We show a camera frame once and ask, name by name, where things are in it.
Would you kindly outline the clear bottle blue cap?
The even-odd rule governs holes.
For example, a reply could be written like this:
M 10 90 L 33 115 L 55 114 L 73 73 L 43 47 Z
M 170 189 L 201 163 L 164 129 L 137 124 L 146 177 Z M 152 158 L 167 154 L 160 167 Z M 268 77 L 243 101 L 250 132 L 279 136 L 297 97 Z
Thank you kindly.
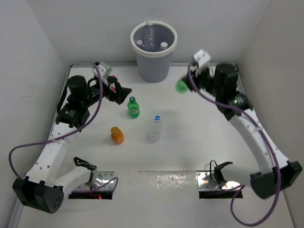
M 152 21 L 148 21 L 144 30 L 144 49 L 147 52 L 155 52 L 155 30 Z
M 158 141 L 162 133 L 162 119 L 159 115 L 154 116 L 148 131 L 148 140 L 151 143 Z

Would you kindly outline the water bottle blue label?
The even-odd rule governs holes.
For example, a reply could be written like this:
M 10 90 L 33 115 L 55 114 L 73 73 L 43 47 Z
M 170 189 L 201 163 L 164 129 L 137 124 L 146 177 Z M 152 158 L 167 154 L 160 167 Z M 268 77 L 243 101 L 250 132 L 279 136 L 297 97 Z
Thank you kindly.
M 140 48 L 143 47 L 143 42 L 141 40 L 137 40 L 136 45 Z

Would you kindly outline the large clear bottle white cap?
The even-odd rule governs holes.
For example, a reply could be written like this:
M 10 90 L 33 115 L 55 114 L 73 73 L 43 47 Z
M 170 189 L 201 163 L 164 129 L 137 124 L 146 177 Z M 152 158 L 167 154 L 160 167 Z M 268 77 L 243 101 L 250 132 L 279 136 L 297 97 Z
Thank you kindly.
M 168 48 L 168 43 L 167 42 L 162 42 L 160 44 L 160 48 L 161 48 L 161 50 L 166 50 Z

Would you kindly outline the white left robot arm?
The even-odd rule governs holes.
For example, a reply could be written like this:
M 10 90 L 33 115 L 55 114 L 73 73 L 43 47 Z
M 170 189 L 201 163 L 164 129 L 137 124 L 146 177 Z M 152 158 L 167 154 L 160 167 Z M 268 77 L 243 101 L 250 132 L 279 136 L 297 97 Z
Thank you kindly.
M 120 105 L 131 92 L 115 76 L 86 81 L 77 75 L 67 80 L 50 138 L 30 171 L 13 183 L 22 205 L 53 214 L 76 188 L 93 184 L 97 167 L 78 157 L 73 158 L 75 168 L 69 173 L 57 177 L 58 170 L 73 140 L 93 119 L 88 108 L 103 98 Z

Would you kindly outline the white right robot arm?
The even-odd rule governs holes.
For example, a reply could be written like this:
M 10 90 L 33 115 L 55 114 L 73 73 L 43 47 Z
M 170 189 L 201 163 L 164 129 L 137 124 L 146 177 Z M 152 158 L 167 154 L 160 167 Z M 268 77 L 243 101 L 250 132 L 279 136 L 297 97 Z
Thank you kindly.
M 212 174 L 217 184 L 236 181 L 250 187 L 259 198 L 267 199 L 295 182 L 303 170 L 301 164 L 290 161 L 270 139 L 252 103 L 237 89 L 238 70 L 234 65 L 218 64 L 211 76 L 209 67 L 199 69 L 198 63 L 189 63 L 182 81 L 203 98 L 206 98 L 204 92 L 212 96 L 207 100 L 238 131 L 257 162 L 258 169 L 252 171 L 231 161 L 217 165 Z

